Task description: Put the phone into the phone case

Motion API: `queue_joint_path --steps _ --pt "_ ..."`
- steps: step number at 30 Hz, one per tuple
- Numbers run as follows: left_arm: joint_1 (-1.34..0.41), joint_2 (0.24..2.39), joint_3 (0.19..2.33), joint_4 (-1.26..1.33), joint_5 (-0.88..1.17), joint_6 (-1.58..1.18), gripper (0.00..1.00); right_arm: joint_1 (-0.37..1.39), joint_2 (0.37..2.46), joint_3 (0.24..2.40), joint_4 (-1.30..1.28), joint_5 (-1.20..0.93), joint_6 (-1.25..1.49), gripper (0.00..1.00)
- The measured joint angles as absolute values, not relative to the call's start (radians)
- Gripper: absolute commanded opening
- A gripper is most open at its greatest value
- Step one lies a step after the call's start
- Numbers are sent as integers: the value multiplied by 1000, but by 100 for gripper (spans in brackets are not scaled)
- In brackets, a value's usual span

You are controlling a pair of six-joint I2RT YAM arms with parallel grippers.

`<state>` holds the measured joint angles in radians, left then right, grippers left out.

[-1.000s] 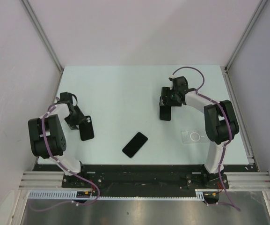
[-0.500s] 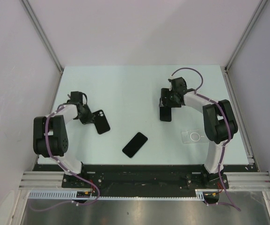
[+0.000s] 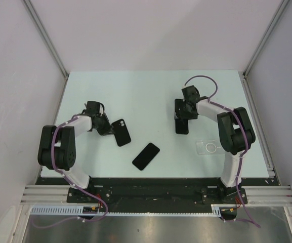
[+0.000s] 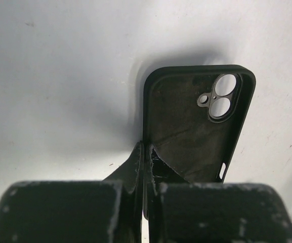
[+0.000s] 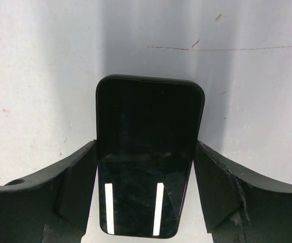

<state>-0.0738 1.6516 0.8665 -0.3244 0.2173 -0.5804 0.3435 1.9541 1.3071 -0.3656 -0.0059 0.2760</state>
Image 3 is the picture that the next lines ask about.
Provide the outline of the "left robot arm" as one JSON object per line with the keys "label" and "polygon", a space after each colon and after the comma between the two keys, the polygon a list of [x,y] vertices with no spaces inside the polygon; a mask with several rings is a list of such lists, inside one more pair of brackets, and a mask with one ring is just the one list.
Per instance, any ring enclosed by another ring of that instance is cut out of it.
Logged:
{"label": "left robot arm", "polygon": [[93,130],[101,136],[114,133],[106,114],[77,114],[58,126],[45,125],[37,155],[41,166],[59,173],[71,187],[79,188],[78,197],[87,203],[95,198],[96,191],[89,186],[89,175],[75,165],[76,138]]}

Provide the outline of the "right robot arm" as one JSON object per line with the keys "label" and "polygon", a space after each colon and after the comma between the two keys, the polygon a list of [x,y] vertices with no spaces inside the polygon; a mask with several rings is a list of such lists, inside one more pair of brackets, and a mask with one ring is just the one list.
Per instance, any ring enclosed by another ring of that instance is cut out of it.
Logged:
{"label": "right robot arm", "polygon": [[247,110],[243,107],[230,109],[206,97],[197,103],[175,99],[174,107],[176,134],[187,135],[188,121],[197,119],[199,115],[218,124],[220,144],[225,150],[225,161],[220,177],[224,186],[217,190],[217,197],[223,203],[231,202],[236,195],[233,187],[241,182],[244,155],[256,140]]}

